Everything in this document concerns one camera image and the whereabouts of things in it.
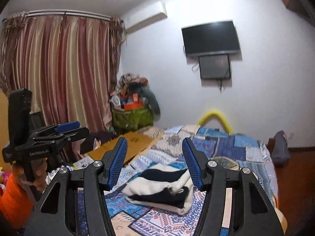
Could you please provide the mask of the orange sleeve forearm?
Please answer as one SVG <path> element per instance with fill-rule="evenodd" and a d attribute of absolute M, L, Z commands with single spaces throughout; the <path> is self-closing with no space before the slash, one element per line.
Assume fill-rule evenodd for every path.
<path fill-rule="evenodd" d="M 11 174 L 1 196 L 1 218 L 4 218 L 13 229 L 20 229 L 31 215 L 33 206 L 34 203 L 29 200 L 27 193 L 17 185 Z"/>

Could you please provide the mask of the person's left hand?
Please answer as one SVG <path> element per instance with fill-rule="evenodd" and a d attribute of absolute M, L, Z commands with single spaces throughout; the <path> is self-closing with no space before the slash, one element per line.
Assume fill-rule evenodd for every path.
<path fill-rule="evenodd" d="M 33 186 L 35 186 L 38 191 L 45 190 L 45 188 L 47 186 L 47 183 L 46 183 L 46 177 L 47 177 L 46 160 L 47 160 L 46 158 L 36 160 L 37 165 L 33 169 L 33 174 L 35 177 L 35 180 L 33 182 Z M 21 182 L 21 177 L 24 174 L 24 169 L 15 162 L 12 164 L 11 170 L 12 170 L 12 176 L 13 176 L 15 183 L 24 190 L 25 189 L 24 184 Z"/>

